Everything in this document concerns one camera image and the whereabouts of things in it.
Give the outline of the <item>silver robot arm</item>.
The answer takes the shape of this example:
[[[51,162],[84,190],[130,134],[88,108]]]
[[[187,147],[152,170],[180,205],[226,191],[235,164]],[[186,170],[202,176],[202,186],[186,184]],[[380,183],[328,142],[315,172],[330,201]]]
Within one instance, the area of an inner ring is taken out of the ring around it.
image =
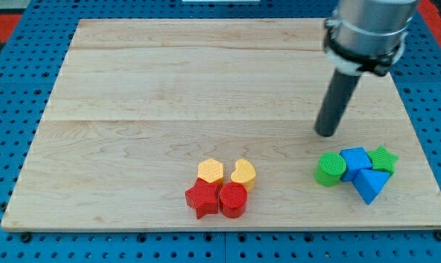
[[[334,135],[363,73],[386,76],[402,57],[407,28],[419,0],[341,0],[325,19],[323,50],[335,64],[314,124]]]

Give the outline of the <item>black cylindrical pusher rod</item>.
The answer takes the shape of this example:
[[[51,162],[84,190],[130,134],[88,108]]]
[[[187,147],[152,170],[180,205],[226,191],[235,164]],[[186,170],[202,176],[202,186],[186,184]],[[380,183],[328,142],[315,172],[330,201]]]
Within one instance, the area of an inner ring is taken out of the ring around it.
[[[334,135],[360,78],[360,75],[346,75],[334,70],[314,124],[317,134],[322,137]]]

